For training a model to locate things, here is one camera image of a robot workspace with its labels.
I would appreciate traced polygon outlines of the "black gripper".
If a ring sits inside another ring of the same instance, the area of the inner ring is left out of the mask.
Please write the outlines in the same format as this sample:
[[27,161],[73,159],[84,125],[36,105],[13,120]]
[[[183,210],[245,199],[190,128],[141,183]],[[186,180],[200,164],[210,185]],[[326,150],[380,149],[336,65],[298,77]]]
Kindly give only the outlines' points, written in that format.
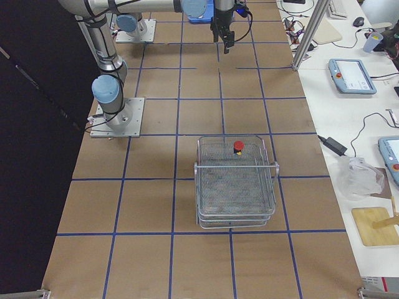
[[228,47],[234,46],[234,31],[230,30],[233,20],[233,11],[214,11],[211,18],[210,29],[213,33],[213,42],[221,39],[225,46],[224,54],[229,53]]

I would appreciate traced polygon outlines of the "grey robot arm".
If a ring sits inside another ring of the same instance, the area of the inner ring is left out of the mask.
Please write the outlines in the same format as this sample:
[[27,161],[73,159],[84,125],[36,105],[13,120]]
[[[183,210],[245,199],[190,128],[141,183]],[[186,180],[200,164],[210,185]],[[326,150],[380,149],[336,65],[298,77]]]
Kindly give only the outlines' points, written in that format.
[[[104,14],[131,14],[142,12],[182,12],[188,17],[200,17],[207,6],[206,1],[60,1],[69,13],[79,16],[81,21],[99,21]],[[234,32],[230,30],[236,1],[215,1],[211,30],[214,41],[224,43],[224,52],[234,46]]]
[[127,65],[117,53],[107,17],[85,22],[83,17],[77,16],[76,20],[86,30],[87,42],[100,70],[100,75],[92,82],[92,93],[102,109],[103,123],[115,132],[123,131],[132,117],[123,94]]

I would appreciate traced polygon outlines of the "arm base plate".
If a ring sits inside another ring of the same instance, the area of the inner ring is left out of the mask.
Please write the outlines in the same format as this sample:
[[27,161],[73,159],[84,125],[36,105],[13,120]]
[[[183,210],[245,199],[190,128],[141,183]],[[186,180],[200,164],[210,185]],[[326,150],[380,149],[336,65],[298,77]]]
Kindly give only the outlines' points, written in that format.
[[138,138],[141,132],[143,110],[145,106],[144,98],[124,98],[125,106],[123,110],[109,122],[112,115],[103,117],[102,107],[98,104],[96,114],[100,117],[94,118],[93,128],[90,128],[91,138]]
[[141,19],[136,20],[134,17],[118,16],[117,26],[119,32],[117,33],[116,43],[119,44],[139,44],[139,43],[153,43],[155,38],[155,19]]

